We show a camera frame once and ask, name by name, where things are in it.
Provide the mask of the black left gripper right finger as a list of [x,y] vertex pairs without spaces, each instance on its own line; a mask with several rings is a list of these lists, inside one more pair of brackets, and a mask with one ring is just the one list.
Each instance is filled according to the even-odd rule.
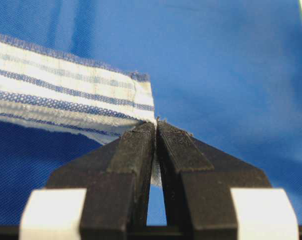
[[286,192],[259,168],[157,124],[167,223],[192,240],[296,240],[299,227]]

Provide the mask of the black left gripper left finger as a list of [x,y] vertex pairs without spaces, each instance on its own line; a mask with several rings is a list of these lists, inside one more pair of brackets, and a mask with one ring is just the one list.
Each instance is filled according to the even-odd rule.
[[146,224],[155,128],[143,123],[56,169],[32,191],[21,240],[124,240]]

